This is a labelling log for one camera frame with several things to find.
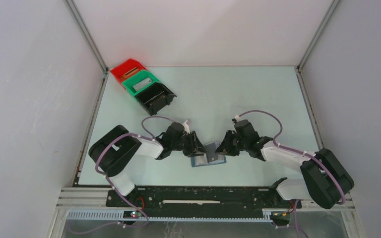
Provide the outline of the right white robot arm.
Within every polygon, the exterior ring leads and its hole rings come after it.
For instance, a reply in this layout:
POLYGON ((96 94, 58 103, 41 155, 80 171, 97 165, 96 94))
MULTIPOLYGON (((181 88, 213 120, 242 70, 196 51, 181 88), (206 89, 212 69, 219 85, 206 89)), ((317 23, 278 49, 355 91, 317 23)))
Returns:
POLYGON ((269 202, 282 207, 293 199, 312 199, 324 209, 330 209, 354 188, 355 183, 335 154, 326 148, 317 152, 294 152, 273 142, 268 136, 259 136, 247 120, 236 121, 228 130, 216 153, 238 156, 246 151, 264 162, 281 164, 301 173, 301 179, 285 178, 276 183, 269 193, 269 202))

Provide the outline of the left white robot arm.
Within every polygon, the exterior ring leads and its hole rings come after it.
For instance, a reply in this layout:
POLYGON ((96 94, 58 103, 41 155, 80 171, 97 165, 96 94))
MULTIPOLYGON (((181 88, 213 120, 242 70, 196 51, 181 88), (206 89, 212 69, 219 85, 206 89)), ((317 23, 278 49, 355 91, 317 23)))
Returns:
POLYGON ((137 200, 135 183, 127 174, 128 163, 137 156, 163 160, 173 151, 186 157, 206 155, 207 149, 185 123, 173 122, 155 138, 129 132, 117 125, 91 145, 88 155, 95 162, 95 170, 102 174, 113 189, 119 192, 118 201, 132 206, 137 200))

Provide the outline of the blue card holder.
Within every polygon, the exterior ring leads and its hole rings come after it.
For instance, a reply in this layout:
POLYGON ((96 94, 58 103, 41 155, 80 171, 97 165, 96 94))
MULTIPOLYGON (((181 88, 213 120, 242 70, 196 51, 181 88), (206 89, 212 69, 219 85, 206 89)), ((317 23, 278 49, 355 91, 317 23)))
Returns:
POLYGON ((210 142, 204 146, 207 149, 206 154, 202 156, 191 157, 190 161, 193 168, 227 163, 225 155, 215 152, 216 149, 220 146, 219 141, 210 142))

